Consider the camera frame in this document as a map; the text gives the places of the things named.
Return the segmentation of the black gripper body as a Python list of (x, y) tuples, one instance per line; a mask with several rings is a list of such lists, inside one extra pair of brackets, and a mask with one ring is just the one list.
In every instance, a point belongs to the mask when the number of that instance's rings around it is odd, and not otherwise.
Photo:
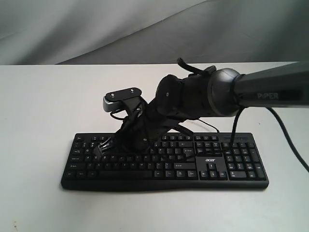
[(143, 106), (143, 113), (134, 120), (126, 121), (113, 137), (116, 148), (124, 152), (143, 152), (162, 135), (179, 124), (179, 119), (157, 111), (151, 101)]

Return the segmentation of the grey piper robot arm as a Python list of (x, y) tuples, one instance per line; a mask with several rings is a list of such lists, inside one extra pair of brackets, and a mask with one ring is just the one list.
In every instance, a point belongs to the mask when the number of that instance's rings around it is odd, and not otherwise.
[(103, 108), (111, 115), (125, 111), (121, 128), (99, 144), (98, 155), (107, 152), (135, 153), (149, 149), (169, 130), (192, 135), (181, 126), (201, 117), (232, 117), (248, 107), (307, 108), (309, 105), (309, 64), (306, 61), (250, 74), (231, 68), (204, 70), (187, 65), (186, 78), (165, 76), (155, 97), (146, 102), (138, 88), (109, 92)]

